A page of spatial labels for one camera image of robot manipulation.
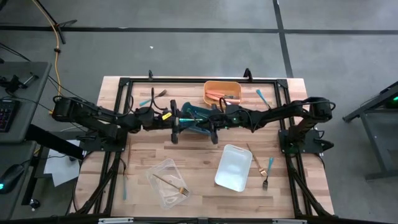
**butcher block tabletop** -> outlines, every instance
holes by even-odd
[[[120,77],[104,77],[97,105],[113,110]],[[287,79],[292,101],[307,98],[304,80]],[[257,95],[262,94],[275,108],[274,87],[270,84],[241,84],[241,106],[252,110],[266,110],[267,106]],[[133,108],[150,98],[150,89],[155,95],[166,89],[167,94],[156,98],[159,107],[170,108],[170,100],[181,108],[185,102],[193,106],[207,108],[203,101],[203,83],[135,83],[132,88]],[[244,128],[222,129],[218,132],[218,144],[210,137],[184,131],[178,136],[178,144],[170,139],[171,130],[140,131],[129,134],[122,159],[127,164],[127,197],[123,198],[123,164],[114,192],[111,215],[114,217],[211,217],[211,218],[293,218],[294,211],[290,195],[286,161],[280,152],[277,132],[279,122],[251,133]],[[215,184],[215,175],[225,145],[232,144],[247,149],[248,143],[263,167],[267,167],[270,157],[274,158],[272,174],[269,177],[268,191],[262,189],[263,177],[256,163],[251,168],[243,192],[235,192]],[[83,163],[76,186],[76,205],[78,209],[89,199],[100,179],[103,152],[92,153]],[[308,188],[326,211],[333,214],[325,170],[319,157],[302,155]],[[147,169],[160,164],[165,159],[173,159],[190,191],[190,197],[171,209],[160,206],[155,191],[145,176]],[[102,209],[106,203],[108,186],[105,188]],[[304,212],[302,192],[296,184],[300,208]]]

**clear plastic container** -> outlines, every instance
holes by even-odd
[[[182,202],[183,200],[189,197],[180,194],[178,189],[172,187],[169,184],[159,180],[153,174],[158,175],[162,179],[174,184],[178,187],[185,187],[187,190],[188,187],[185,181],[182,179],[180,171],[178,171],[177,166],[175,165],[172,159],[166,159],[161,162],[159,165],[154,166],[146,171],[147,179],[152,186],[152,188],[156,191],[156,194],[160,199],[160,206],[164,209],[170,209],[174,205]]]
[[[250,151],[230,144],[226,145],[218,165],[216,184],[242,192],[248,179],[251,160]]]

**black desk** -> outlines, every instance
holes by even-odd
[[[47,62],[6,62],[0,64],[0,76],[10,80],[13,75],[17,75],[21,82],[26,81],[31,72],[39,78],[28,83],[28,88],[18,89],[14,92],[16,97],[25,98],[31,101],[20,101],[16,117],[12,122],[8,133],[0,133],[0,175],[2,175],[11,165],[31,160],[37,144],[47,146],[65,155],[77,159],[83,159],[83,149],[59,138],[33,124],[32,118],[42,95],[47,77],[49,76],[51,64]],[[0,98],[8,96],[4,88],[0,88]],[[22,199],[23,205],[28,205],[32,199],[32,194],[36,184],[35,173],[38,162],[32,161],[24,164],[25,172],[20,178],[15,189],[4,195],[0,195],[0,220],[11,217],[20,195],[22,184],[28,173],[28,167],[33,166],[33,173],[27,183],[27,187]]]
[[[0,172],[3,173],[8,167],[14,164],[32,159],[36,143],[33,141],[26,141],[20,144],[2,144],[0,145]],[[18,184],[12,192],[8,194],[0,194],[0,220],[9,219],[12,215],[18,196],[21,192],[24,179],[27,175],[29,163],[24,163],[25,172],[19,179]]]
[[[0,64],[0,76],[10,80],[13,75],[17,75],[20,81],[24,82],[31,76],[31,72],[37,75],[39,78],[30,82],[28,88],[25,90],[18,89],[14,94],[19,98],[39,102],[50,69],[51,64],[47,62],[6,62]],[[6,93],[5,89],[0,88],[0,98],[5,96],[9,95]],[[31,124],[37,108],[36,103],[20,100],[18,98],[16,98],[16,100],[20,101],[19,109],[9,132],[0,133],[0,143],[19,143],[23,140],[36,141],[37,144],[47,146],[68,156],[72,156],[79,160],[83,159],[81,154],[82,150],[79,147]]]
[[[37,75],[39,78],[30,82],[28,88],[25,90],[18,89],[14,94],[17,97],[38,102],[42,96],[50,69],[51,64],[47,62],[6,62],[4,64],[0,64],[0,76],[6,77],[7,80],[10,80],[13,75],[16,75],[20,78],[21,82],[24,82],[30,77],[30,72]],[[0,88],[0,98],[5,96],[8,96],[5,89]],[[32,122],[36,107],[36,103],[21,100],[18,112],[12,122],[10,130],[8,133],[0,134],[0,142],[22,142],[25,139],[30,123]]]

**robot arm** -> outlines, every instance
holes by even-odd
[[[162,113],[157,113],[152,108],[143,107],[128,114],[115,113],[80,98],[56,96],[54,102],[55,108],[52,117],[55,120],[78,123],[90,130],[98,131],[112,140],[118,139],[120,130],[138,133],[141,129],[146,131],[171,129],[172,142],[177,143],[177,134],[185,129],[181,127],[180,121],[192,118],[191,114],[181,113],[174,100],[170,102],[171,110],[164,110]],[[310,106],[309,111],[303,109],[304,105]],[[289,141],[296,142],[302,140],[317,123],[324,123],[331,119],[330,105],[331,103],[327,99],[320,97],[293,101],[267,111],[253,111],[238,105],[226,105],[225,112],[222,108],[220,110],[215,107],[211,110],[208,119],[197,121],[195,125],[209,130],[211,140],[217,144],[217,130],[219,129],[243,127],[254,132],[263,128],[267,123],[299,116],[303,120],[298,125],[289,128]]]

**teal utensil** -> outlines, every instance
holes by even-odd
[[[260,96],[260,98],[263,100],[263,102],[268,106],[269,109],[271,109],[271,107],[269,106],[269,104],[267,103],[266,99],[264,98],[264,96],[262,95],[260,90],[256,90],[256,93]]]
[[[157,96],[155,96],[154,98],[158,98],[158,97],[164,96],[166,93],[167,93],[167,90],[163,90],[161,93],[159,93],[159,94],[158,94]],[[152,100],[152,99],[143,101],[143,102],[139,103],[139,106],[144,106],[145,104],[149,103],[151,100]]]
[[[272,163],[274,162],[274,158],[271,157],[269,158],[269,162],[268,162],[268,170],[267,170],[267,178],[266,180],[262,183],[262,189],[263,190],[268,190],[268,177],[271,175],[271,166]]]
[[[127,177],[124,175],[123,176],[123,200],[125,201],[125,200],[127,200],[127,184],[126,184],[126,182],[127,182]]]

